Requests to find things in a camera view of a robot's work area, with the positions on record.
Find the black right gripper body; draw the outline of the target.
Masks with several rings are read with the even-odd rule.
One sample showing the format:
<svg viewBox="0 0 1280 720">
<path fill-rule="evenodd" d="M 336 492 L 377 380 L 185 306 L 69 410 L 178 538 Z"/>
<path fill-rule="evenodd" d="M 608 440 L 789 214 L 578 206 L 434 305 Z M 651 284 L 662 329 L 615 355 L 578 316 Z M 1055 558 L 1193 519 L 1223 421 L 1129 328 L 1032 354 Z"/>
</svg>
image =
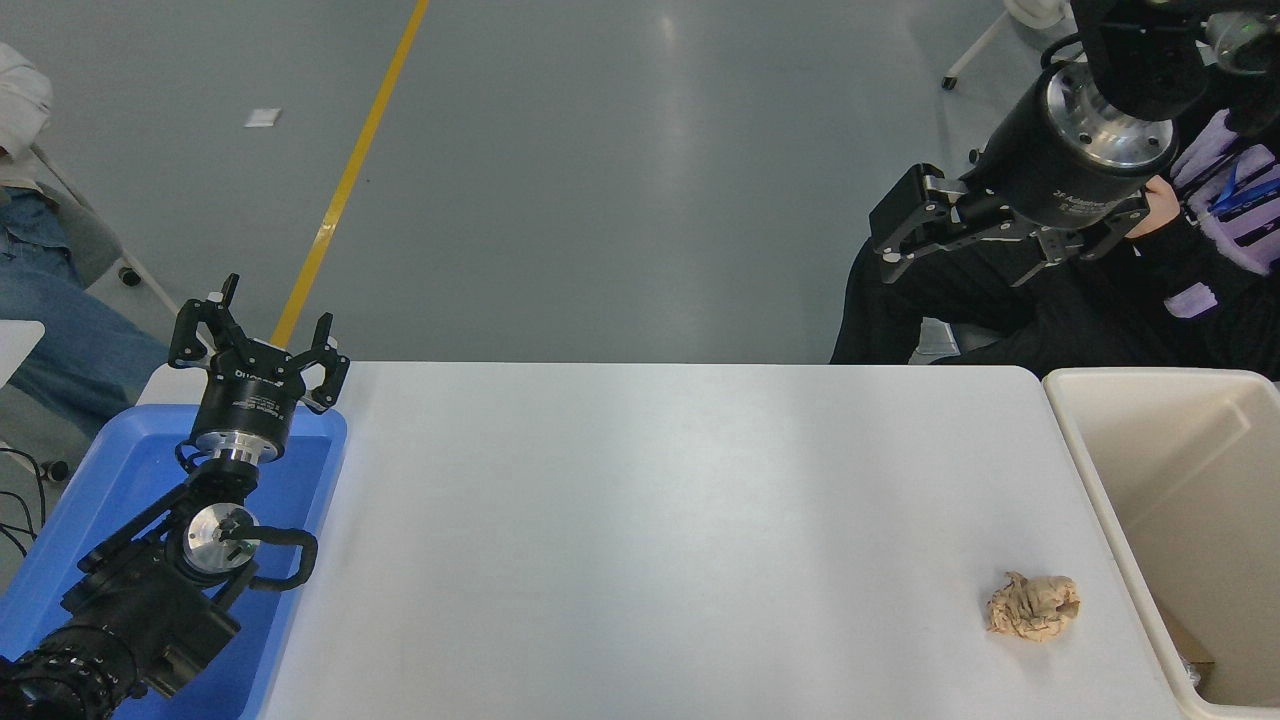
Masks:
<svg viewBox="0 0 1280 720">
<path fill-rule="evenodd" d="M 1162 169 L 1162 122 L 1120 111 L 1092 76 L 1041 76 L 989 137 L 975 184 L 1037 225 L 1075 231 Z"/>
</svg>

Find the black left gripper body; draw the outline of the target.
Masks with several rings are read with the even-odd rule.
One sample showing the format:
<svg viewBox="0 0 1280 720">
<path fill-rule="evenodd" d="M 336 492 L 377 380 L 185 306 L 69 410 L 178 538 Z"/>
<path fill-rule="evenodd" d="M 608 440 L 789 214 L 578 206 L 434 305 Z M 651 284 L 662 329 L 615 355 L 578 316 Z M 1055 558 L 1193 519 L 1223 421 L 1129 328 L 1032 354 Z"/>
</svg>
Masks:
<svg viewBox="0 0 1280 720">
<path fill-rule="evenodd" d="M 251 340 L 219 348 L 210 359 L 207 384 L 193 424 L 193 442 L 241 433 L 284 443 L 306 386 L 291 354 Z"/>
</svg>

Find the person's left hand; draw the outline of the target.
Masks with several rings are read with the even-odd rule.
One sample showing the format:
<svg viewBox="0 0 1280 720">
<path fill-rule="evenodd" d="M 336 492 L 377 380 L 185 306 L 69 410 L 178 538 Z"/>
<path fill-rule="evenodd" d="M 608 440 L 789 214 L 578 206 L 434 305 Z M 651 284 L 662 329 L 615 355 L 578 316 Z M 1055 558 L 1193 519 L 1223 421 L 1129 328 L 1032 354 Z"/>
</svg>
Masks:
<svg viewBox="0 0 1280 720">
<path fill-rule="evenodd" d="M 1137 241 L 1152 234 L 1181 215 L 1181 204 L 1176 190 L 1162 176 L 1155 176 L 1147 181 L 1143 196 L 1148 213 L 1125 234 L 1126 240 Z"/>
</svg>

